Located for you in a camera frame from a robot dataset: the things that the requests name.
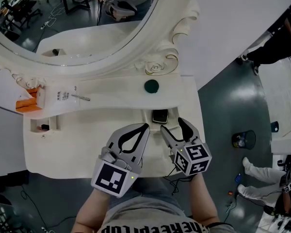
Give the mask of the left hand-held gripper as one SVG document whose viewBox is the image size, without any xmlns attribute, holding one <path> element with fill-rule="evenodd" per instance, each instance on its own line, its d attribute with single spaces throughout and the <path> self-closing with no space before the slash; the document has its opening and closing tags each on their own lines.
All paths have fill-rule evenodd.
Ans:
<svg viewBox="0 0 291 233">
<path fill-rule="evenodd" d="M 147 123 L 131 124 L 113 132 L 95 163 L 91 186 L 121 198 L 141 174 L 150 128 Z M 124 150 L 123 144 L 138 135 L 134 146 Z"/>
</svg>

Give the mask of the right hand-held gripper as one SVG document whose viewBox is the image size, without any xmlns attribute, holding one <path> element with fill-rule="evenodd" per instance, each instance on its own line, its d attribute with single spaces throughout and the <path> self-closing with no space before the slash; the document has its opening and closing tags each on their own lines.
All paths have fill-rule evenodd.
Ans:
<svg viewBox="0 0 291 233">
<path fill-rule="evenodd" d="M 199 131 L 192 123 L 181 117 L 178 123 L 182 132 L 181 140 L 176 139 L 165 126 L 160 127 L 161 135 L 171 149 L 172 163 L 185 176 L 205 172 L 212 159 L 207 144 L 201 141 Z"/>
</svg>

